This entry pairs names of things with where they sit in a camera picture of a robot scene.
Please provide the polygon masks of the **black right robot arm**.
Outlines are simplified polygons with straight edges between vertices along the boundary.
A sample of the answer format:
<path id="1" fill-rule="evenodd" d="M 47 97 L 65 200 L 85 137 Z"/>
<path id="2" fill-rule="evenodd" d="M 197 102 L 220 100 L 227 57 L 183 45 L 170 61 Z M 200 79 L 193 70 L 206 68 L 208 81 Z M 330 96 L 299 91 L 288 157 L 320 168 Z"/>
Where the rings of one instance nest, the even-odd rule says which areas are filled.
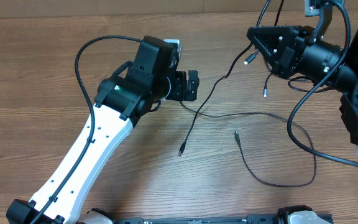
<path id="1" fill-rule="evenodd" d="M 341 12 L 345 25 L 343 47 L 327 43 L 323 36 L 333 14 L 333 7 Z M 291 126 L 301 105 L 323 85 L 342 94 L 339 108 L 341 119 L 355 144 L 358 158 L 358 29 L 351 33 L 349 15 L 343 1 L 306 1 L 306 16 L 318 16 L 316 27 L 256 26 L 247 31 L 247 38 L 271 66 L 271 72 L 288 79 L 296 73 L 310 79 L 314 86 L 293 108 L 288 121 L 290 139 L 304 151 L 330 161 L 358 167 L 350 161 L 312 149 L 294 136 Z"/>

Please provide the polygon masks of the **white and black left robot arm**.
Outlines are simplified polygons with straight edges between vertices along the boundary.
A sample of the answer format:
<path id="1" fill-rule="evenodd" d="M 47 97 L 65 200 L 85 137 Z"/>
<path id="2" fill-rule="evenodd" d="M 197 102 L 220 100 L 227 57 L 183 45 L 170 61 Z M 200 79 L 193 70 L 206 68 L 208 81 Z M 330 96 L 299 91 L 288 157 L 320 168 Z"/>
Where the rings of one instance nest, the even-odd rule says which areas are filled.
<path id="1" fill-rule="evenodd" d="M 76 223 L 84 202 L 107 161 L 152 111 L 158 100 L 194 101 L 198 72 L 116 70 L 98 87 L 95 104 L 80 135 L 46 183 L 28 202 L 15 199 L 6 212 L 9 223 Z"/>

